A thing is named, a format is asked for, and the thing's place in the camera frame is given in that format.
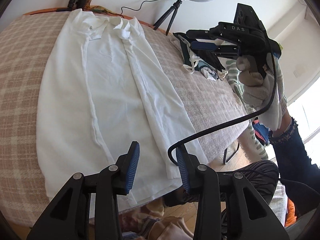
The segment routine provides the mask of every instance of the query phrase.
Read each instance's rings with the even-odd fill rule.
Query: orange object
[[[285,220],[285,227],[291,226],[297,221],[297,216],[295,215],[296,209],[294,203],[288,198],[288,213]]]

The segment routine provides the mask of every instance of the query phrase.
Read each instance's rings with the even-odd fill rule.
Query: gray glove
[[[268,111],[259,116],[260,123],[271,130],[280,128],[282,117],[287,111],[287,99],[284,96],[284,84],[282,72],[276,57],[274,57],[277,75],[277,89],[274,100]],[[243,100],[256,110],[262,109],[271,98],[274,73],[271,54],[267,54],[267,66],[264,66],[267,76],[265,79],[258,72],[257,64],[253,56],[239,57],[236,66],[240,71],[239,81],[244,84]]]

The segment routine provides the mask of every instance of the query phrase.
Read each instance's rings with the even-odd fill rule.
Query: metal bolt
[[[243,178],[243,175],[240,172],[236,172],[234,176],[235,176],[236,179],[242,179]]]
[[[73,174],[73,176],[72,176],[74,179],[81,179],[81,177],[82,177],[82,174],[81,173],[79,173],[79,172],[77,172],[77,173],[75,173],[75,174]]]
[[[118,166],[117,165],[111,165],[109,167],[109,171],[116,171],[118,169]]]
[[[206,170],[207,170],[207,166],[205,166],[205,165],[203,165],[203,164],[200,164],[200,165],[198,166],[198,170],[200,170],[200,171],[206,171]]]

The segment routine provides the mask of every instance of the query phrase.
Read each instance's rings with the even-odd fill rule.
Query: tripod
[[[182,4],[183,0],[177,0],[170,8],[169,10],[167,10],[160,18],[159,20],[156,21],[156,23],[153,25],[154,26],[154,30],[157,30],[160,25],[164,22],[165,19],[167,19],[167,17],[173,12],[172,14],[172,17],[171,17],[171,20],[169,22],[169,25],[168,25],[168,28],[167,28],[167,31],[165,32],[165,35],[168,36],[168,33],[170,31],[170,28],[171,28],[171,25],[174,21],[174,18],[176,17],[177,15],[177,12],[178,12],[178,9],[180,7],[180,5]]]

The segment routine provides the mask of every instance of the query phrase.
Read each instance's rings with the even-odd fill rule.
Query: plaid blanket
[[[0,210],[7,220],[24,226],[33,226],[49,203],[36,154],[37,103],[46,62],[68,15],[22,16],[0,33]],[[196,131],[245,114],[226,81],[184,73],[181,54],[169,38],[143,28]],[[247,125],[200,138],[208,160],[222,154]]]

